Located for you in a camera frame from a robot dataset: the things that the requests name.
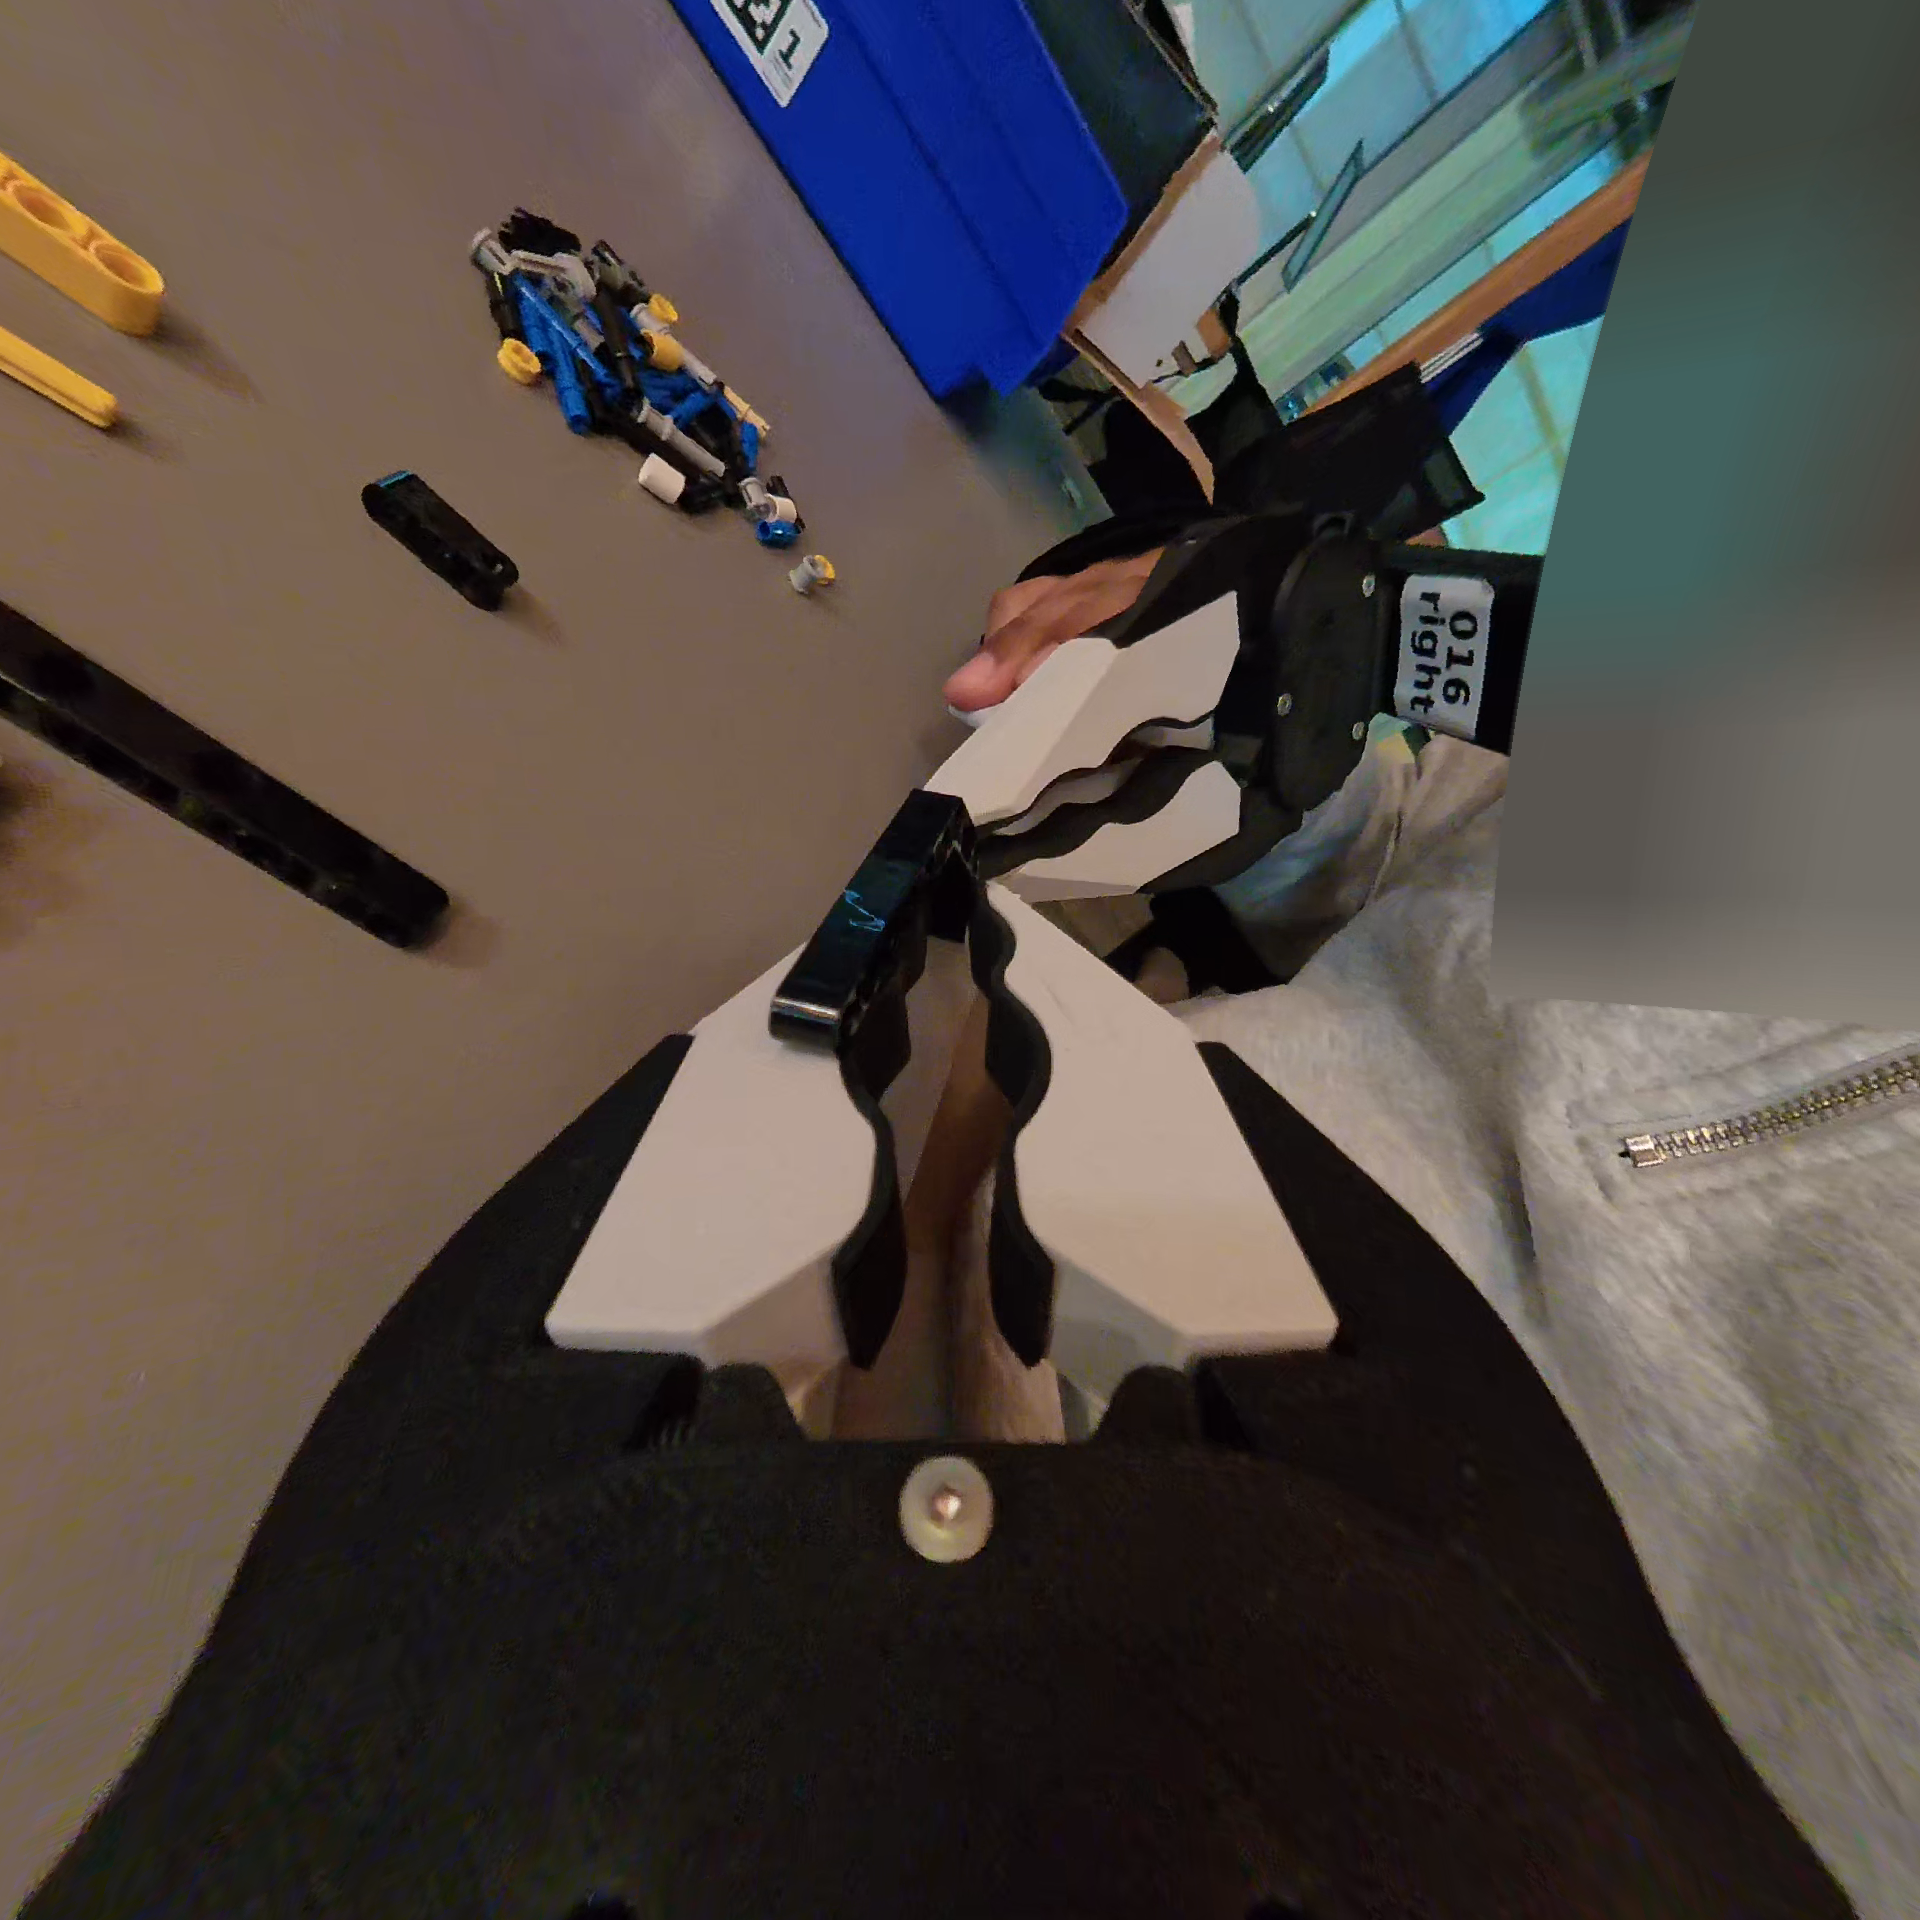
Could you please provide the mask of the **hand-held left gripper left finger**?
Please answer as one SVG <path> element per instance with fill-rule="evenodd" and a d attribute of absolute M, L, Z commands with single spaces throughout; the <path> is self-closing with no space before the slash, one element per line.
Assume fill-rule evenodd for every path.
<path fill-rule="evenodd" d="M 566 1351 L 756 1363 L 795 1413 L 941 1413 L 941 1257 L 906 1257 L 904 1299 L 869 1375 L 848 1339 L 833 1253 L 873 1188 L 875 1136 L 829 1055 L 771 1034 L 784 956 L 694 1025 L 656 1115 L 545 1316 Z"/>

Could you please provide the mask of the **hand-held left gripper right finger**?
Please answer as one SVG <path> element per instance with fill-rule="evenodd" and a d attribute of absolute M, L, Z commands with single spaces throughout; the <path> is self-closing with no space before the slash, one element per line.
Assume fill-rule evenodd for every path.
<path fill-rule="evenodd" d="M 1326 1351 L 1337 1313 L 1181 1020 L 994 883 L 970 936 L 1012 1108 L 989 1225 L 1011 1351 L 1088 1395 Z"/>

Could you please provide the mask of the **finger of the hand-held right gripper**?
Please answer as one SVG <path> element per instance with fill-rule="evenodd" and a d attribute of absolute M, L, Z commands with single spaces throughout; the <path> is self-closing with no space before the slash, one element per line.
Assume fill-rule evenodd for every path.
<path fill-rule="evenodd" d="M 1090 775 L 1148 727 L 1208 723 L 1241 648 L 1237 595 L 1115 645 L 1067 640 L 926 780 L 971 826 L 1003 826 L 1061 780 Z"/>
<path fill-rule="evenodd" d="M 976 871 L 1030 906 L 1138 897 L 1240 823 L 1241 787 L 1213 756 L 1121 759 L 981 829 Z"/>

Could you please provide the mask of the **black lego frame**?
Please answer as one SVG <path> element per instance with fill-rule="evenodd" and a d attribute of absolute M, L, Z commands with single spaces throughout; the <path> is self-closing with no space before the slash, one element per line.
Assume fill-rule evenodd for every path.
<path fill-rule="evenodd" d="M 771 1035 L 848 1055 L 869 1018 L 922 980 L 931 940 L 970 938 L 976 887 L 970 808 L 909 792 L 777 983 Z"/>

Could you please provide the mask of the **person's right forearm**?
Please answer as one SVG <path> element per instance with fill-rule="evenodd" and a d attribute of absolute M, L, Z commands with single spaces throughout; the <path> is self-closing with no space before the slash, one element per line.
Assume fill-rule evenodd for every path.
<path fill-rule="evenodd" d="M 1294 979 L 1428 856 L 1502 802 L 1508 756 L 1374 721 L 1355 768 L 1290 836 L 1213 890 L 1264 970 Z"/>

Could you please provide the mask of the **pile of small lego pins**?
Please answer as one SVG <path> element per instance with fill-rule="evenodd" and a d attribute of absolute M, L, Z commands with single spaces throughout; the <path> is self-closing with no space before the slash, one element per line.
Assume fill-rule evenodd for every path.
<path fill-rule="evenodd" d="M 634 263 L 528 209 L 477 232 L 469 260 L 510 381 L 546 387 L 573 437 L 625 447 L 651 501 L 739 520 L 756 548 L 789 557 L 795 595 L 837 586 L 790 487 L 762 467 L 771 424 L 684 343 L 678 308 Z"/>

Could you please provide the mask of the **long black lego beam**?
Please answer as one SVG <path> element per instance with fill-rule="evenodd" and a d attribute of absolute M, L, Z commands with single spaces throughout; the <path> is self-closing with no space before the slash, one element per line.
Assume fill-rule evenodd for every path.
<path fill-rule="evenodd" d="M 150 696 L 3 608 L 5 721 L 377 943 L 438 940 L 451 900 L 421 871 Z"/>

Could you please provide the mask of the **small black lego connector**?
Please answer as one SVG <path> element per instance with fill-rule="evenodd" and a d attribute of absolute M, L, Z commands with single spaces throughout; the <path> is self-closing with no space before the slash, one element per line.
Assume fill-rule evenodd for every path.
<path fill-rule="evenodd" d="M 516 563 L 416 471 L 392 471 L 365 483 L 361 503 L 377 528 L 466 603 L 486 613 L 506 608 L 520 586 Z"/>

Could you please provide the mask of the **yellow lego axle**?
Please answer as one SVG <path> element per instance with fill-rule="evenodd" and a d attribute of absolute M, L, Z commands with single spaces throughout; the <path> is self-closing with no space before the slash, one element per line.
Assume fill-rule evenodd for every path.
<path fill-rule="evenodd" d="M 0 331 L 0 354 L 5 380 L 96 431 L 113 433 L 118 425 L 118 401 L 113 394 L 8 328 Z"/>

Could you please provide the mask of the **long yellow lego beam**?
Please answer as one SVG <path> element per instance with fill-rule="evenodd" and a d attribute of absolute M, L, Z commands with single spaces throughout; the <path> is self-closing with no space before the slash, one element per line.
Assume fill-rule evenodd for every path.
<path fill-rule="evenodd" d="M 165 282 L 148 258 L 3 155 L 3 253 L 130 339 L 160 328 Z"/>

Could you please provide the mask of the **person's right hand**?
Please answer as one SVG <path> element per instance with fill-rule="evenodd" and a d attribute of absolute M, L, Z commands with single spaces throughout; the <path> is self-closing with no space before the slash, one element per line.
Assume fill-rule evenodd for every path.
<path fill-rule="evenodd" d="M 1006 704 L 1070 640 L 1125 618 L 1161 548 L 1099 560 L 1065 577 L 1035 577 L 994 595 L 971 659 L 945 685 L 945 707 L 965 725 Z"/>

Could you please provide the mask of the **tan trousers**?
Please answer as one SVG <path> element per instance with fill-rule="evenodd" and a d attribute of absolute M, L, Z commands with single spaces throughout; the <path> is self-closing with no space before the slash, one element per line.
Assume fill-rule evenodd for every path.
<path fill-rule="evenodd" d="M 904 1301 L 875 1364 L 840 1379 L 835 1440 L 1065 1440 L 1056 1372 L 1020 1363 L 993 1308 L 993 1200 L 1012 1108 L 989 1076 L 988 1034 L 989 1007 L 974 997 L 904 1197 Z"/>

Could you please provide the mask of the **white cardboard box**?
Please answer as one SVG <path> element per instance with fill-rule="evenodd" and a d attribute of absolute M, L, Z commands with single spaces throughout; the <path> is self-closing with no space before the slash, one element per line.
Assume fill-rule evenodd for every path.
<path fill-rule="evenodd" d="M 1261 207 L 1224 139 L 1209 132 L 1168 180 L 1137 236 L 1097 274 L 1064 345 L 1107 378 L 1144 388 L 1176 371 L 1202 319 L 1261 248 Z"/>

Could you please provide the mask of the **blue plastic bin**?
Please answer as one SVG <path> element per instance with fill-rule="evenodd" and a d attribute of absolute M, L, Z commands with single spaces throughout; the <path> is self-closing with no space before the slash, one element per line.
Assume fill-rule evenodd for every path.
<path fill-rule="evenodd" d="M 1126 199 L 1020 2 L 676 2 L 926 394 L 1054 357 Z"/>

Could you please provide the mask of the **grey fleece jacket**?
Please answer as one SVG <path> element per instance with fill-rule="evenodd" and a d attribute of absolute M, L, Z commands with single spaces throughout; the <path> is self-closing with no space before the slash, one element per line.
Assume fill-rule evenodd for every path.
<path fill-rule="evenodd" d="M 1460 970 L 1181 1018 L 1502 1315 L 1745 1754 L 1860 1915 L 1915 1915 L 1915 1034 Z"/>

